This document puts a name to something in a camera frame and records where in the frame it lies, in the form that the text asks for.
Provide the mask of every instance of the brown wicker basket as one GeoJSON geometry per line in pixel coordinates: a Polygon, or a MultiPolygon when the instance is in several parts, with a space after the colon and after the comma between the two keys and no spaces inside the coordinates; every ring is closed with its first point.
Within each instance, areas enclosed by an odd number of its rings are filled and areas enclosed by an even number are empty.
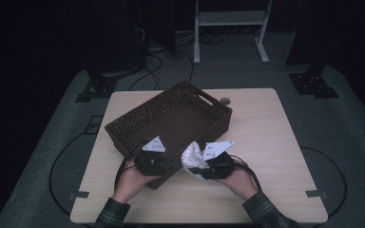
{"type": "Polygon", "coordinates": [[[182,168],[180,156],[196,141],[201,149],[229,128],[232,109],[188,82],[181,82],[107,124],[115,147],[125,156],[137,142],[160,136],[165,164],[174,168],[149,183],[161,186],[182,168]]]}

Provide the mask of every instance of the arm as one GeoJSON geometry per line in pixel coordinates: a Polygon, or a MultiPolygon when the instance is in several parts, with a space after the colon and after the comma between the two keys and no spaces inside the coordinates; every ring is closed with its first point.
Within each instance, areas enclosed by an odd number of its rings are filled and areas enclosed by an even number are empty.
{"type": "Polygon", "coordinates": [[[97,217],[95,228],[123,227],[124,218],[129,210],[127,202],[134,198],[141,189],[150,181],[159,176],[145,176],[135,167],[134,161],[125,165],[125,171],[120,177],[117,189],[112,198],[109,198],[105,207],[97,217]]]}
{"type": "Polygon", "coordinates": [[[258,191],[251,175],[243,169],[235,168],[229,177],[217,181],[245,200],[242,206],[251,220],[261,227],[299,227],[297,222],[285,217],[262,192],[258,191]]]}

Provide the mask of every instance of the sleeve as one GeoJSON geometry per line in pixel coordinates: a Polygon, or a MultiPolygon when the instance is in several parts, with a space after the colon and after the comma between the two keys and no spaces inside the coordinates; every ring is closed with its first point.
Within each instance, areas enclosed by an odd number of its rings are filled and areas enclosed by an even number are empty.
{"type": "Polygon", "coordinates": [[[99,217],[94,223],[94,228],[119,228],[124,225],[124,218],[129,211],[129,204],[122,204],[109,198],[99,217]]]}
{"type": "Polygon", "coordinates": [[[296,221],[285,217],[262,192],[248,199],[242,206],[251,220],[261,227],[300,227],[296,221]]]}

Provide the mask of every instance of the white metal frame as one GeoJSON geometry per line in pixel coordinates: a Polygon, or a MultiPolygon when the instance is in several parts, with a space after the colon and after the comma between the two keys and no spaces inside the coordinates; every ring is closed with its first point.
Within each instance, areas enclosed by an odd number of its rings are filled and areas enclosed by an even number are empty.
{"type": "Polygon", "coordinates": [[[273,0],[268,1],[266,10],[255,11],[211,11],[200,12],[200,0],[195,3],[195,42],[194,64],[201,62],[200,56],[200,26],[244,26],[261,25],[260,35],[255,38],[260,59],[264,64],[269,63],[269,58],[263,47],[263,38],[268,24],[273,0]]]}

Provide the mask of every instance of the wooden tabletop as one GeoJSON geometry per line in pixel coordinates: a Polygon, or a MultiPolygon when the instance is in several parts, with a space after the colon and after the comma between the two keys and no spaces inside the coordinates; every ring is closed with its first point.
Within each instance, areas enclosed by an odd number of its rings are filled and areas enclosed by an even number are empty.
{"type": "MultiPolygon", "coordinates": [[[[255,171],[265,195],[280,212],[298,222],[321,223],[328,215],[298,147],[278,94],[272,88],[205,89],[211,96],[229,98],[233,109],[228,132],[219,141],[233,140],[227,149],[255,171]]],[[[161,91],[114,92],[70,219],[94,222],[113,194],[113,184],[123,156],[114,147],[104,126],[161,91]]],[[[125,222],[136,223],[249,223],[243,200],[213,180],[198,180],[181,169],[156,190],[145,187],[128,202],[125,222]]]]}

